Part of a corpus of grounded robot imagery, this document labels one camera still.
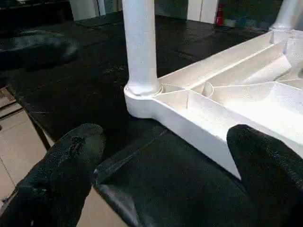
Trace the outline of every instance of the tiled floor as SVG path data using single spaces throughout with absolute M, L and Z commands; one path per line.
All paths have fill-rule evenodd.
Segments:
M 0 121 L 0 125 L 3 128 L 0 131 L 0 198 L 3 198 L 12 192 L 31 167 L 45 155 L 46 150 L 24 111 Z M 92 189 L 85 201 L 77 226 L 126 227 L 127 225 Z

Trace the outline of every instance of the white wall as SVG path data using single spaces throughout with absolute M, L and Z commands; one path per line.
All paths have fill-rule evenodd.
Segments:
M 189 20 L 215 23 L 219 0 L 188 0 Z
M 70 0 L 74 20 L 99 16 L 97 0 Z

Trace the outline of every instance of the table leg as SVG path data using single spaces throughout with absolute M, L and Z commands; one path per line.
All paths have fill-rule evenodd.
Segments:
M 28 115 L 28 117 L 29 117 L 30 121 L 32 122 L 36 132 L 38 133 L 38 136 L 39 136 L 40 140 L 42 141 L 45 149 L 48 151 L 51 148 L 51 145 L 49 144 L 43 130 L 40 128 L 39 125 L 36 124 L 36 122 L 29 115 Z

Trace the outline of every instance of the black object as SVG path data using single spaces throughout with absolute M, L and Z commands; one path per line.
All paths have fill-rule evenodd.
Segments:
M 0 35 L 0 70 L 39 68 L 77 58 L 79 44 L 60 33 L 6 32 Z
M 282 141 L 247 125 L 232 127 L 227 142 L 258 211 L 258 226 L 301 227 L 303 159 Z
M 201 220 L 200 216 L 210 221 L 207 214 L 218 214 L 227 220 L 224 212 L 219 213 L 216 208 L 231 209 L 229 220 L 238 223 L 233 216 L 237 208 L 226 205 L 231 197 L 241 198 L 239 204 L 245 206 L 242 217 L 254 212 L 235 177 L 227 175 L 215 162 L 158 122 L 136 119 L 127 112 L 123 88 L 128 81 L 128 67 L 122 13 L 43 29 L 60 31 L 79 40 L 83 55 L 69 64 L 20 73 L 9 80 L 8 89 L 53 140 L 81 123 L 93 122 L 102 125 L 107 135 L 104 159 L 124 152 L 127 147 L 130 147 L 128 155 L 141 151 L 127 163 L 121 161 L 119 155 L 115 156 L 113 160 L 120 162 L 108 171 L 100 168 L 99 173 L 105 176 L 99 174 L 100 180 L 97 179 L 96 189 L 127 224 L 134 226 L 140 218 L 142 225 L 178 226 L 178 221 L 189 225 L 187 217 L 193 217 L 192 227 Z M 243 30 L 215 30 L 210 24 L 157 16 L 158 76 L 258 35 Z M 204 177 L 211 180 L 211 186 L 224 182 L 227 188 L 229 197 L 223 196 L 221 186 L 215 186 L 214 192 L 220 195 L 216 197 L 217 207 L 212 207 L 213 202 L 206 204 L 213 200 L 214 193 Z M 164 197 L 163 203 L 156 202 L 160 196 Z M 131 198 L 136 207 L 129 207 Z M 196 201 L 205 202 L 203 210 Z M 244 222 L 253 224 L 252 217 L 245 218 Z
M 104 146 L 103 129 L 94 124 L 63 136 L 17 184 L 0 227 L 76 227 Z

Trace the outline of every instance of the black table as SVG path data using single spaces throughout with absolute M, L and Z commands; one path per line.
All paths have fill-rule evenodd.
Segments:
M 105 129 L 107 146 L 95 187 L 127 224 L 252 222 L 253 207 L 237 179 L 158 122 L 128 114 L 122 13 L 42 29 L 79 40 L 81 58 L 22 72 L 9 81 L 8 89 L 54 141 L 82 123 Z M 260 34 L 157 16 L 158 76 Z

